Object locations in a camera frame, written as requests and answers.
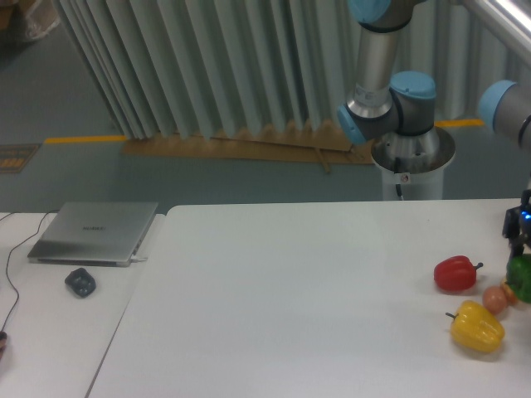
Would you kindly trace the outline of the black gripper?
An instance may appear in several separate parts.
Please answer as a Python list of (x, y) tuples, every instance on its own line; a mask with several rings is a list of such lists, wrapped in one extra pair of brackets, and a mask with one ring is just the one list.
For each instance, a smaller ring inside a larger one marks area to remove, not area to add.
[(525, 247), (530, 247), (530, 190), (522, 192), (518, 206), (505, 212), (502, 236), (509, 241), (510, 269), (522, 268)]

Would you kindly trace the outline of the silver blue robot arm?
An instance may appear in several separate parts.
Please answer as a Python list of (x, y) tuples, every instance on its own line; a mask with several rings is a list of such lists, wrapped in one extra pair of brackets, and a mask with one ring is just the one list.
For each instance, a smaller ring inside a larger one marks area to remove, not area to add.
[[(342, 130), (355, 145), (375, 140), (373, 161), (382, 172), (384, 200), (404, 200), (403, 188), (417, 185), (419, 199), (438, 199), (442, 173), (455, 156), (455, 143), (435, 127), (436, 85), (427, 74), (392, 75), (399, 32), (414, 7), (425, 1), (348, 1), (361, 26), (356, 84), (337, 109)], [(530, 67), (530, 2), (458, 1), (476, 15)], [(530, 86), (511, 80), (493, 83), (478, 112), (486, 127), (530, 152)], [(506, 211), (502, 235), (511, 261), (530, 249), (530, 184), (521, 204)]]

